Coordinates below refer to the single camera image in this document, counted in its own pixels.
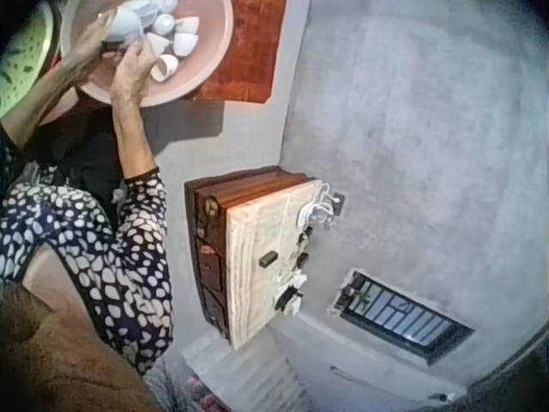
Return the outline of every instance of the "green patterned plate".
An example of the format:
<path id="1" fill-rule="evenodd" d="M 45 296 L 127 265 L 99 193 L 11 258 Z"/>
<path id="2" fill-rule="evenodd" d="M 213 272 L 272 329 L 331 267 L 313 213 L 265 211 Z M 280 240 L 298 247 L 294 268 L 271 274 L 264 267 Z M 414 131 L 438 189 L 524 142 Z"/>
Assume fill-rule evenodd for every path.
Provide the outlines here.
<path id="1" fill-rule="evenodd" d="M 53 13 L 42 2 L 9 43 L 0 62 L 0 118 L 29 92 L 40 75 L 53 36 Z"/>

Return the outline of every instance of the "window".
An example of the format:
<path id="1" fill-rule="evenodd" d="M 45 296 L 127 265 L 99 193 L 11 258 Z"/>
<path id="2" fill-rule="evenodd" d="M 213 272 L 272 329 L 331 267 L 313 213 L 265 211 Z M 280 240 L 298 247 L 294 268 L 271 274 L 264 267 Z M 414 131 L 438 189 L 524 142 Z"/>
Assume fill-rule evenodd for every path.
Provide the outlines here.
<path id="1" fill-rule="evenodd" d="M 354 271 L 335 303 L 340 316 L 431 364 L 473 331 Z"/>

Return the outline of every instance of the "white teacup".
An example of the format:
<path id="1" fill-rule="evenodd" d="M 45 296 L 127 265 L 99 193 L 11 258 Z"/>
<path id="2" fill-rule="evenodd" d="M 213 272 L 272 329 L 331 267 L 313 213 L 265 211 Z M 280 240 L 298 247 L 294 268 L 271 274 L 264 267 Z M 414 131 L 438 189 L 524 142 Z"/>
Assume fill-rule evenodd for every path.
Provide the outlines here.
<path id="1" fill-rule="evenodd" d="M 156 21 L 156 17 L 162 7 L 162 2 L 152 0 L 131 0 L 120 7 L 129 9 L 139 15 L 144 28 L 150 27 Z"/>
<path id="2" fill-rule="evenodd" d="M 196 48 L 198 36 L 190 33 L 175 33 L 173 38 L 173 52 L 176 56 L 186 58 Z"/>
<path id="3" fill-rule="evenodd" d="M 153 31 L 159 36 L 167 36 L 175 27 L 172 15 L 159 15 L 153 25 Z"/>
<path id="4" fill-rule="evenodd" d="M 163 54 L 151 70 L 151 77 L 157 82 L 165 82 L 177 71 L 179 60 L 171 54 Z"/>
<path id="5" fill-rule="evenodd" d="M 160 11 L 162 13 L 173 13 L 178 6 L 178 0 L 163 0 Z"/>
<path id="6" fill-rule="evenodd" d="M 175 21 L 175 31 L 176 33 L 198 34 L 199 25 L 200 18 L 196 16 L 184 17 Z"/>
<path id="7" fill-rule="evenodd" d="M 154 33 L 147 33 L 145 37 L 147 37 L 148 42 L 151 44 L 155 56 L 163 54 L 172 43 L 170 40 Z"/>
<path id="8" fill-rule="evenodd" d="M 109 27 L 106 41 L 109 43 L 123 42 L 142 37 L 143 25 L 139 15 L 130 9 L 119 7 Z"/>

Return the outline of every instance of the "pink basin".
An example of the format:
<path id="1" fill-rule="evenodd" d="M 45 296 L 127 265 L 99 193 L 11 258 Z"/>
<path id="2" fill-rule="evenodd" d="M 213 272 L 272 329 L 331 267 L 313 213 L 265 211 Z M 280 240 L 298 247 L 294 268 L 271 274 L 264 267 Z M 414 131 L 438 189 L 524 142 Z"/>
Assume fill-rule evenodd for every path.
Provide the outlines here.
<path id="1" fill-rule="evenodd" d="M 98 13 L 122 4 L 122 0 L 69 0 L 63 16 L 61 52 L 65 56 L 85 27 Z M 179 0 L 174 12 L 176 19 L 200 17 L 199 40 L 196 49 L 183 60 L 176 74 L 158 83 L 149 79 L 142 106 L 157 106 L 185 96 L 200 86 L 221 63 L 232 36 L 231 0 Z M 81 89 L 96 100 L 110 104 L 110 88 L 115 65 L 104 61 Z"/>

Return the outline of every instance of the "polka dot dress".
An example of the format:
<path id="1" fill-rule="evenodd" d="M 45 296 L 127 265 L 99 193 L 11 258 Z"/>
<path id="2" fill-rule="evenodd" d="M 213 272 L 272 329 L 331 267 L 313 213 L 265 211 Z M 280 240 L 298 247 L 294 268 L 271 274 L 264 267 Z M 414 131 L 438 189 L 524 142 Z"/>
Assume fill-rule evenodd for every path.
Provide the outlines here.
<path id="1" fill-rule="evenodd" d="M 21 158 L 0 142 L 0 279 L 21 282 L 34 252 L 59 256 L 104 342 L 145 373 L 172 342 L 172 291 L 166 261 L 166 193 L 158 169 L 127 180 L 116 232 L 87 192 L 13 184 Z"/>

